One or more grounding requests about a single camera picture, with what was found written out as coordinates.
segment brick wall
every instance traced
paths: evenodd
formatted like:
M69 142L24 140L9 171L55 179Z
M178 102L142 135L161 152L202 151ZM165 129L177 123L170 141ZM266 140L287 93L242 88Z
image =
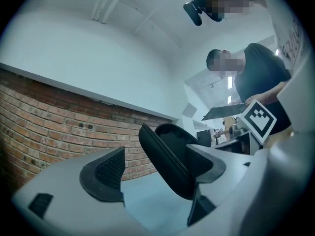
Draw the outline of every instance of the brick wall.
M125 147L122 180L153 173L138 132L166 122L0 69L0 169L11 192L50 164L103 148Z

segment black rubber pad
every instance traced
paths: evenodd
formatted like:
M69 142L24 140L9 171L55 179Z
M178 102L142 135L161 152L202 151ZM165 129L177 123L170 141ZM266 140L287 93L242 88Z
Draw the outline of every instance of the black rubber pad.
M52 199L53 195L48 193L38 193L30 203L29 209L38 217L43 218Z

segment ceiling light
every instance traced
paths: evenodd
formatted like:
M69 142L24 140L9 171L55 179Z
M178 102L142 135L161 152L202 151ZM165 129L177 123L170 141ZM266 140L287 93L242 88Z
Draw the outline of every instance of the ceiling light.
M228 77L228 89L231 89L233 86L233 78L232 77Z

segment man's arm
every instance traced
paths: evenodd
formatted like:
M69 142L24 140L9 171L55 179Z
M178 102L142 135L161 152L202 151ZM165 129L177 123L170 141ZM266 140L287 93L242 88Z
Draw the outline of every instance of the man's arm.
M287 81L280 82L278 85L276 85L274 88L260 94L253 95L252 97L248 98L246 100L246 105L250 105L251 102L256 99L258 100L262 105L268 105L271 103L276 102L278 93L285 87Z

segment dark t-shirt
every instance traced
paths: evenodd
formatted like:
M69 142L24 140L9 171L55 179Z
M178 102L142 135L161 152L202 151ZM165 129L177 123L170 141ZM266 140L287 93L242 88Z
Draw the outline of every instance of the dark t-shirt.
M280 82L288 81L291 78L283 60L268 48L252 43L244 52L245 69L234 80L236 90L243 103L251 96L264 93ZM277 118L270 134L278 133L291 125L279 101L267 105L266 108Z

